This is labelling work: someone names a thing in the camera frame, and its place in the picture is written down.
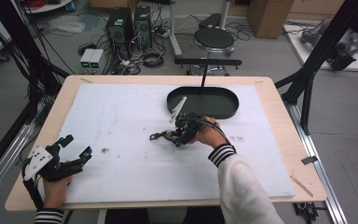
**robotic hand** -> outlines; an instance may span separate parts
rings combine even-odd
[[[91,159],[91,148],[87,147],[79,159],[69,162],[60,162],[61,147],[68,146],[74,140],[72,135],[60,138],[56,143],[47,146],[46,149],[37,147],[32,158],[25,160],[22,165],[22,182],[31,195],[36,208],[43,207],[43,201],[37,189],[37,176],[41,175],[49,182],[64,179],[83,171],[83,166]]]
[[[162,133],[153,133],[150,135],[150,140],[156,140],[160,137],[164,137],[170,142],[173,142],[177,147],[187,144],[191,139],[193,139],[199,132],[202,125],[208,125],[217,130],[229,143],[223,131],[214,123],[211,123],[207,119],[198,116],[194,113],[189,115],[185,113],[180,113],[175,120],[175,131],[165,131]]]

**cardboard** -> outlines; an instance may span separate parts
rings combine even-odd
[[[114,8],[114,7],[129,7],[131,11],[135,10],[137,0],[90,0],[91,7],[98,8]]]
[[[228,8],[228,15],[229,16],[246,16],[248,7],[249,6],[247,6],[247,5],[230,3],[229,8]]]
[[[296,0],[289,19],[317,20],[334,17],[344,0]]]
[[[247,20],[255,37],[278,38],[295,0],[252,0]]]

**wooden table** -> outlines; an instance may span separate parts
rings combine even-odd
[[[48,118],[34,143],[35,146],[48,146],[57,141],[59,130],[63,125],[72,103],[76,97],[77,89],[81,84],[175,84],[197,85],[201,77],[186,76],[138,76],[138,77],[112,77],[112,76],[70,76],[68,77],[57,97]],[[303,144],[296,132],[296,128],[287,113],[269,77],[207,77],[205,85],[251,85],[254,86],[269,122],[269,126],[280,149],[282,159],[296,196],[292,198],[271,199],[274,203],[319,202],[326,199],[324,186],[319,179],[312,164],[304,165],[301,160],[308,157]],[[217,200],[210,201],[175,201],[175,202],[138,202],[138,203],[72,203],[64,209],[85,208],[113,208],[113,207],[161,207],[161,206],[197,206],[218,205]],[[13,190],[7,198],[5,205],[8,211],[35,210],[34,204],[22,184],[19,175]]]

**metal rail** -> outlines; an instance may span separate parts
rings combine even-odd
[[[286,106],[287,111],[289,112],[290,117],[292,118],[293,123],[296,126],[298,135],[300,136],[301,141],[304,145],[304,148],[307,150],[308,155],[311,157],[315,156],[316,158],[318,158],[318,160],[315,163],[313,163],[313,165],[315,166],[315,170],[318,173],[318,176],[321,179],[322,184],[324,185],[324,189],[326,190],[327,193],[327,199],[325,200],[325,203],[330,213],[330,217],[333,219],[333,222],[335,224],[348,224],[344,212],[342,211],[341,206],[339,205],[336,193],[333,190],[333,186],[331,185],[328,176],[324,170],[322,161],[319,158],[315,145],[313,144],[310,135],[307,135],[304,132],[304,129],[301,127],[300,124],[301,112],[299,111],[297,105],[289,105],[286,102],[284,102],[284,104]]]
[[[0,184],[5,178],[7,172],[12,167],[14,161],[18,158],[22,148],[27,144],[34,132],[35,122],[29,125],[23,125],[20,132],[14,138],[5,155],[0,160]]]

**black stool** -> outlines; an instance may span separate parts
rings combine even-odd
[[[229,56],[233,51],[234,37],[227,31],[217,28],[202,28],[194,33],[194,44],[197,48],[208,51],[207,59],[212,59],[214,53],[225,53]],[[224,65],[217,65],[215,68],[208,67],[208,74],[213,75],[212,71],[222,70],[224,76],[227,75]],[[191,65],[187,73],[193,74]]]

